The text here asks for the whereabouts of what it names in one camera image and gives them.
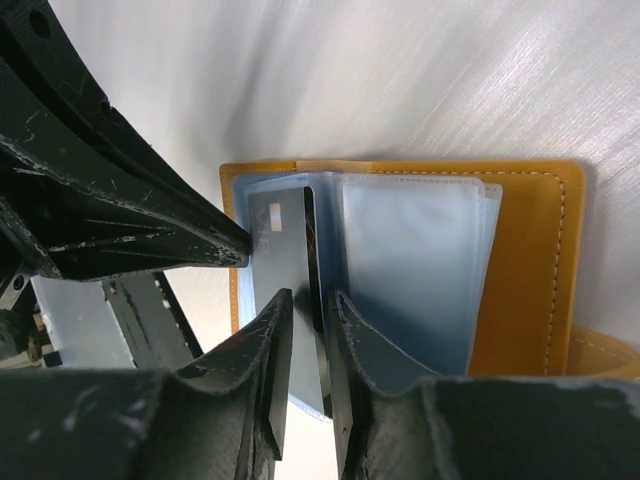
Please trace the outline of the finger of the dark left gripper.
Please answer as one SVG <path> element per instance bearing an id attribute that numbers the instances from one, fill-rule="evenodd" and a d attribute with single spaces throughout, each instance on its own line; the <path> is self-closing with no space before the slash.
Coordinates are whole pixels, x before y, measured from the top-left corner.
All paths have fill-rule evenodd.
<path id="1" fill-rule="evenodd" d="M 226 246 L 250 252 L 248 233 L 191 188 L 111 105 L 48 2 L 1 3 L 1 55 L 77 137 L 118 168 L 194 208 Z"/>
<path id="2" fill-rule="evenodd" d="M 90 148 L 1 138 L 1 232 L 38 274 L 89 281 L 177 267 L 244 267 L 248 234 Z"/>

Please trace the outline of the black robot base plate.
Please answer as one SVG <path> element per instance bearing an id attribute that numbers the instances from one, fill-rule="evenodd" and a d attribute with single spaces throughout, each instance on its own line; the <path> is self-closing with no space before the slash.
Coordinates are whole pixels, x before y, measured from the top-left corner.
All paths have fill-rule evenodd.
<path id="1" fill-rule="evenodd" d="M 175 371 L 203 355 L 164 273 L 104 280 L 102 287 L 136 367 Z"/>

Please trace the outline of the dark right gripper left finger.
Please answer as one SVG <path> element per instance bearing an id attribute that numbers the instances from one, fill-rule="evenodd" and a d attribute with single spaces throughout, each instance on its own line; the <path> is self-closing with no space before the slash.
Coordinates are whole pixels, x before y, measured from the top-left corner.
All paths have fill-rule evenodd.
<path id="1" fill-rule="evenodd" d="M 195 446 L 210 479 L 272 479 L 282 459 L 293 336 L 283 288 L 248 325 L 176 371 L 198 400 Z"/>

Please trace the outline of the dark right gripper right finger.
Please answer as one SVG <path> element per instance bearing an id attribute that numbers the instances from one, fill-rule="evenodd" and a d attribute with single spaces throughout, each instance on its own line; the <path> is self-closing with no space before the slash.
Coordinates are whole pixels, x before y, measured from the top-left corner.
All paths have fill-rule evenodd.
<path id="1" fill-rule="evenodd" d="M 348 296 L 329 300 L 329 379 L 341 479 L 435 479 L 420 382 L 431 374 L 372 327 Z"/>

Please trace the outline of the yellow leather card holder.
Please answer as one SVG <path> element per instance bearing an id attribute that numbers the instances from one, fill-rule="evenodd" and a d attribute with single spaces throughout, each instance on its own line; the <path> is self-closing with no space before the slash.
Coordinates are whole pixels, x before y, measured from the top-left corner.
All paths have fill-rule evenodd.
<path id="1" fill-rule="evenodd" d="M 338 171 L 472 176 L 503 189 L 497 240 L 479 310 L 473 376 L 568 375 L 639 379 L 639 352 L 573 325 L 586 180 L 568 160 L 284 160 L 220 168 L 226 214 L 239 217 L 243 181 Z"/>

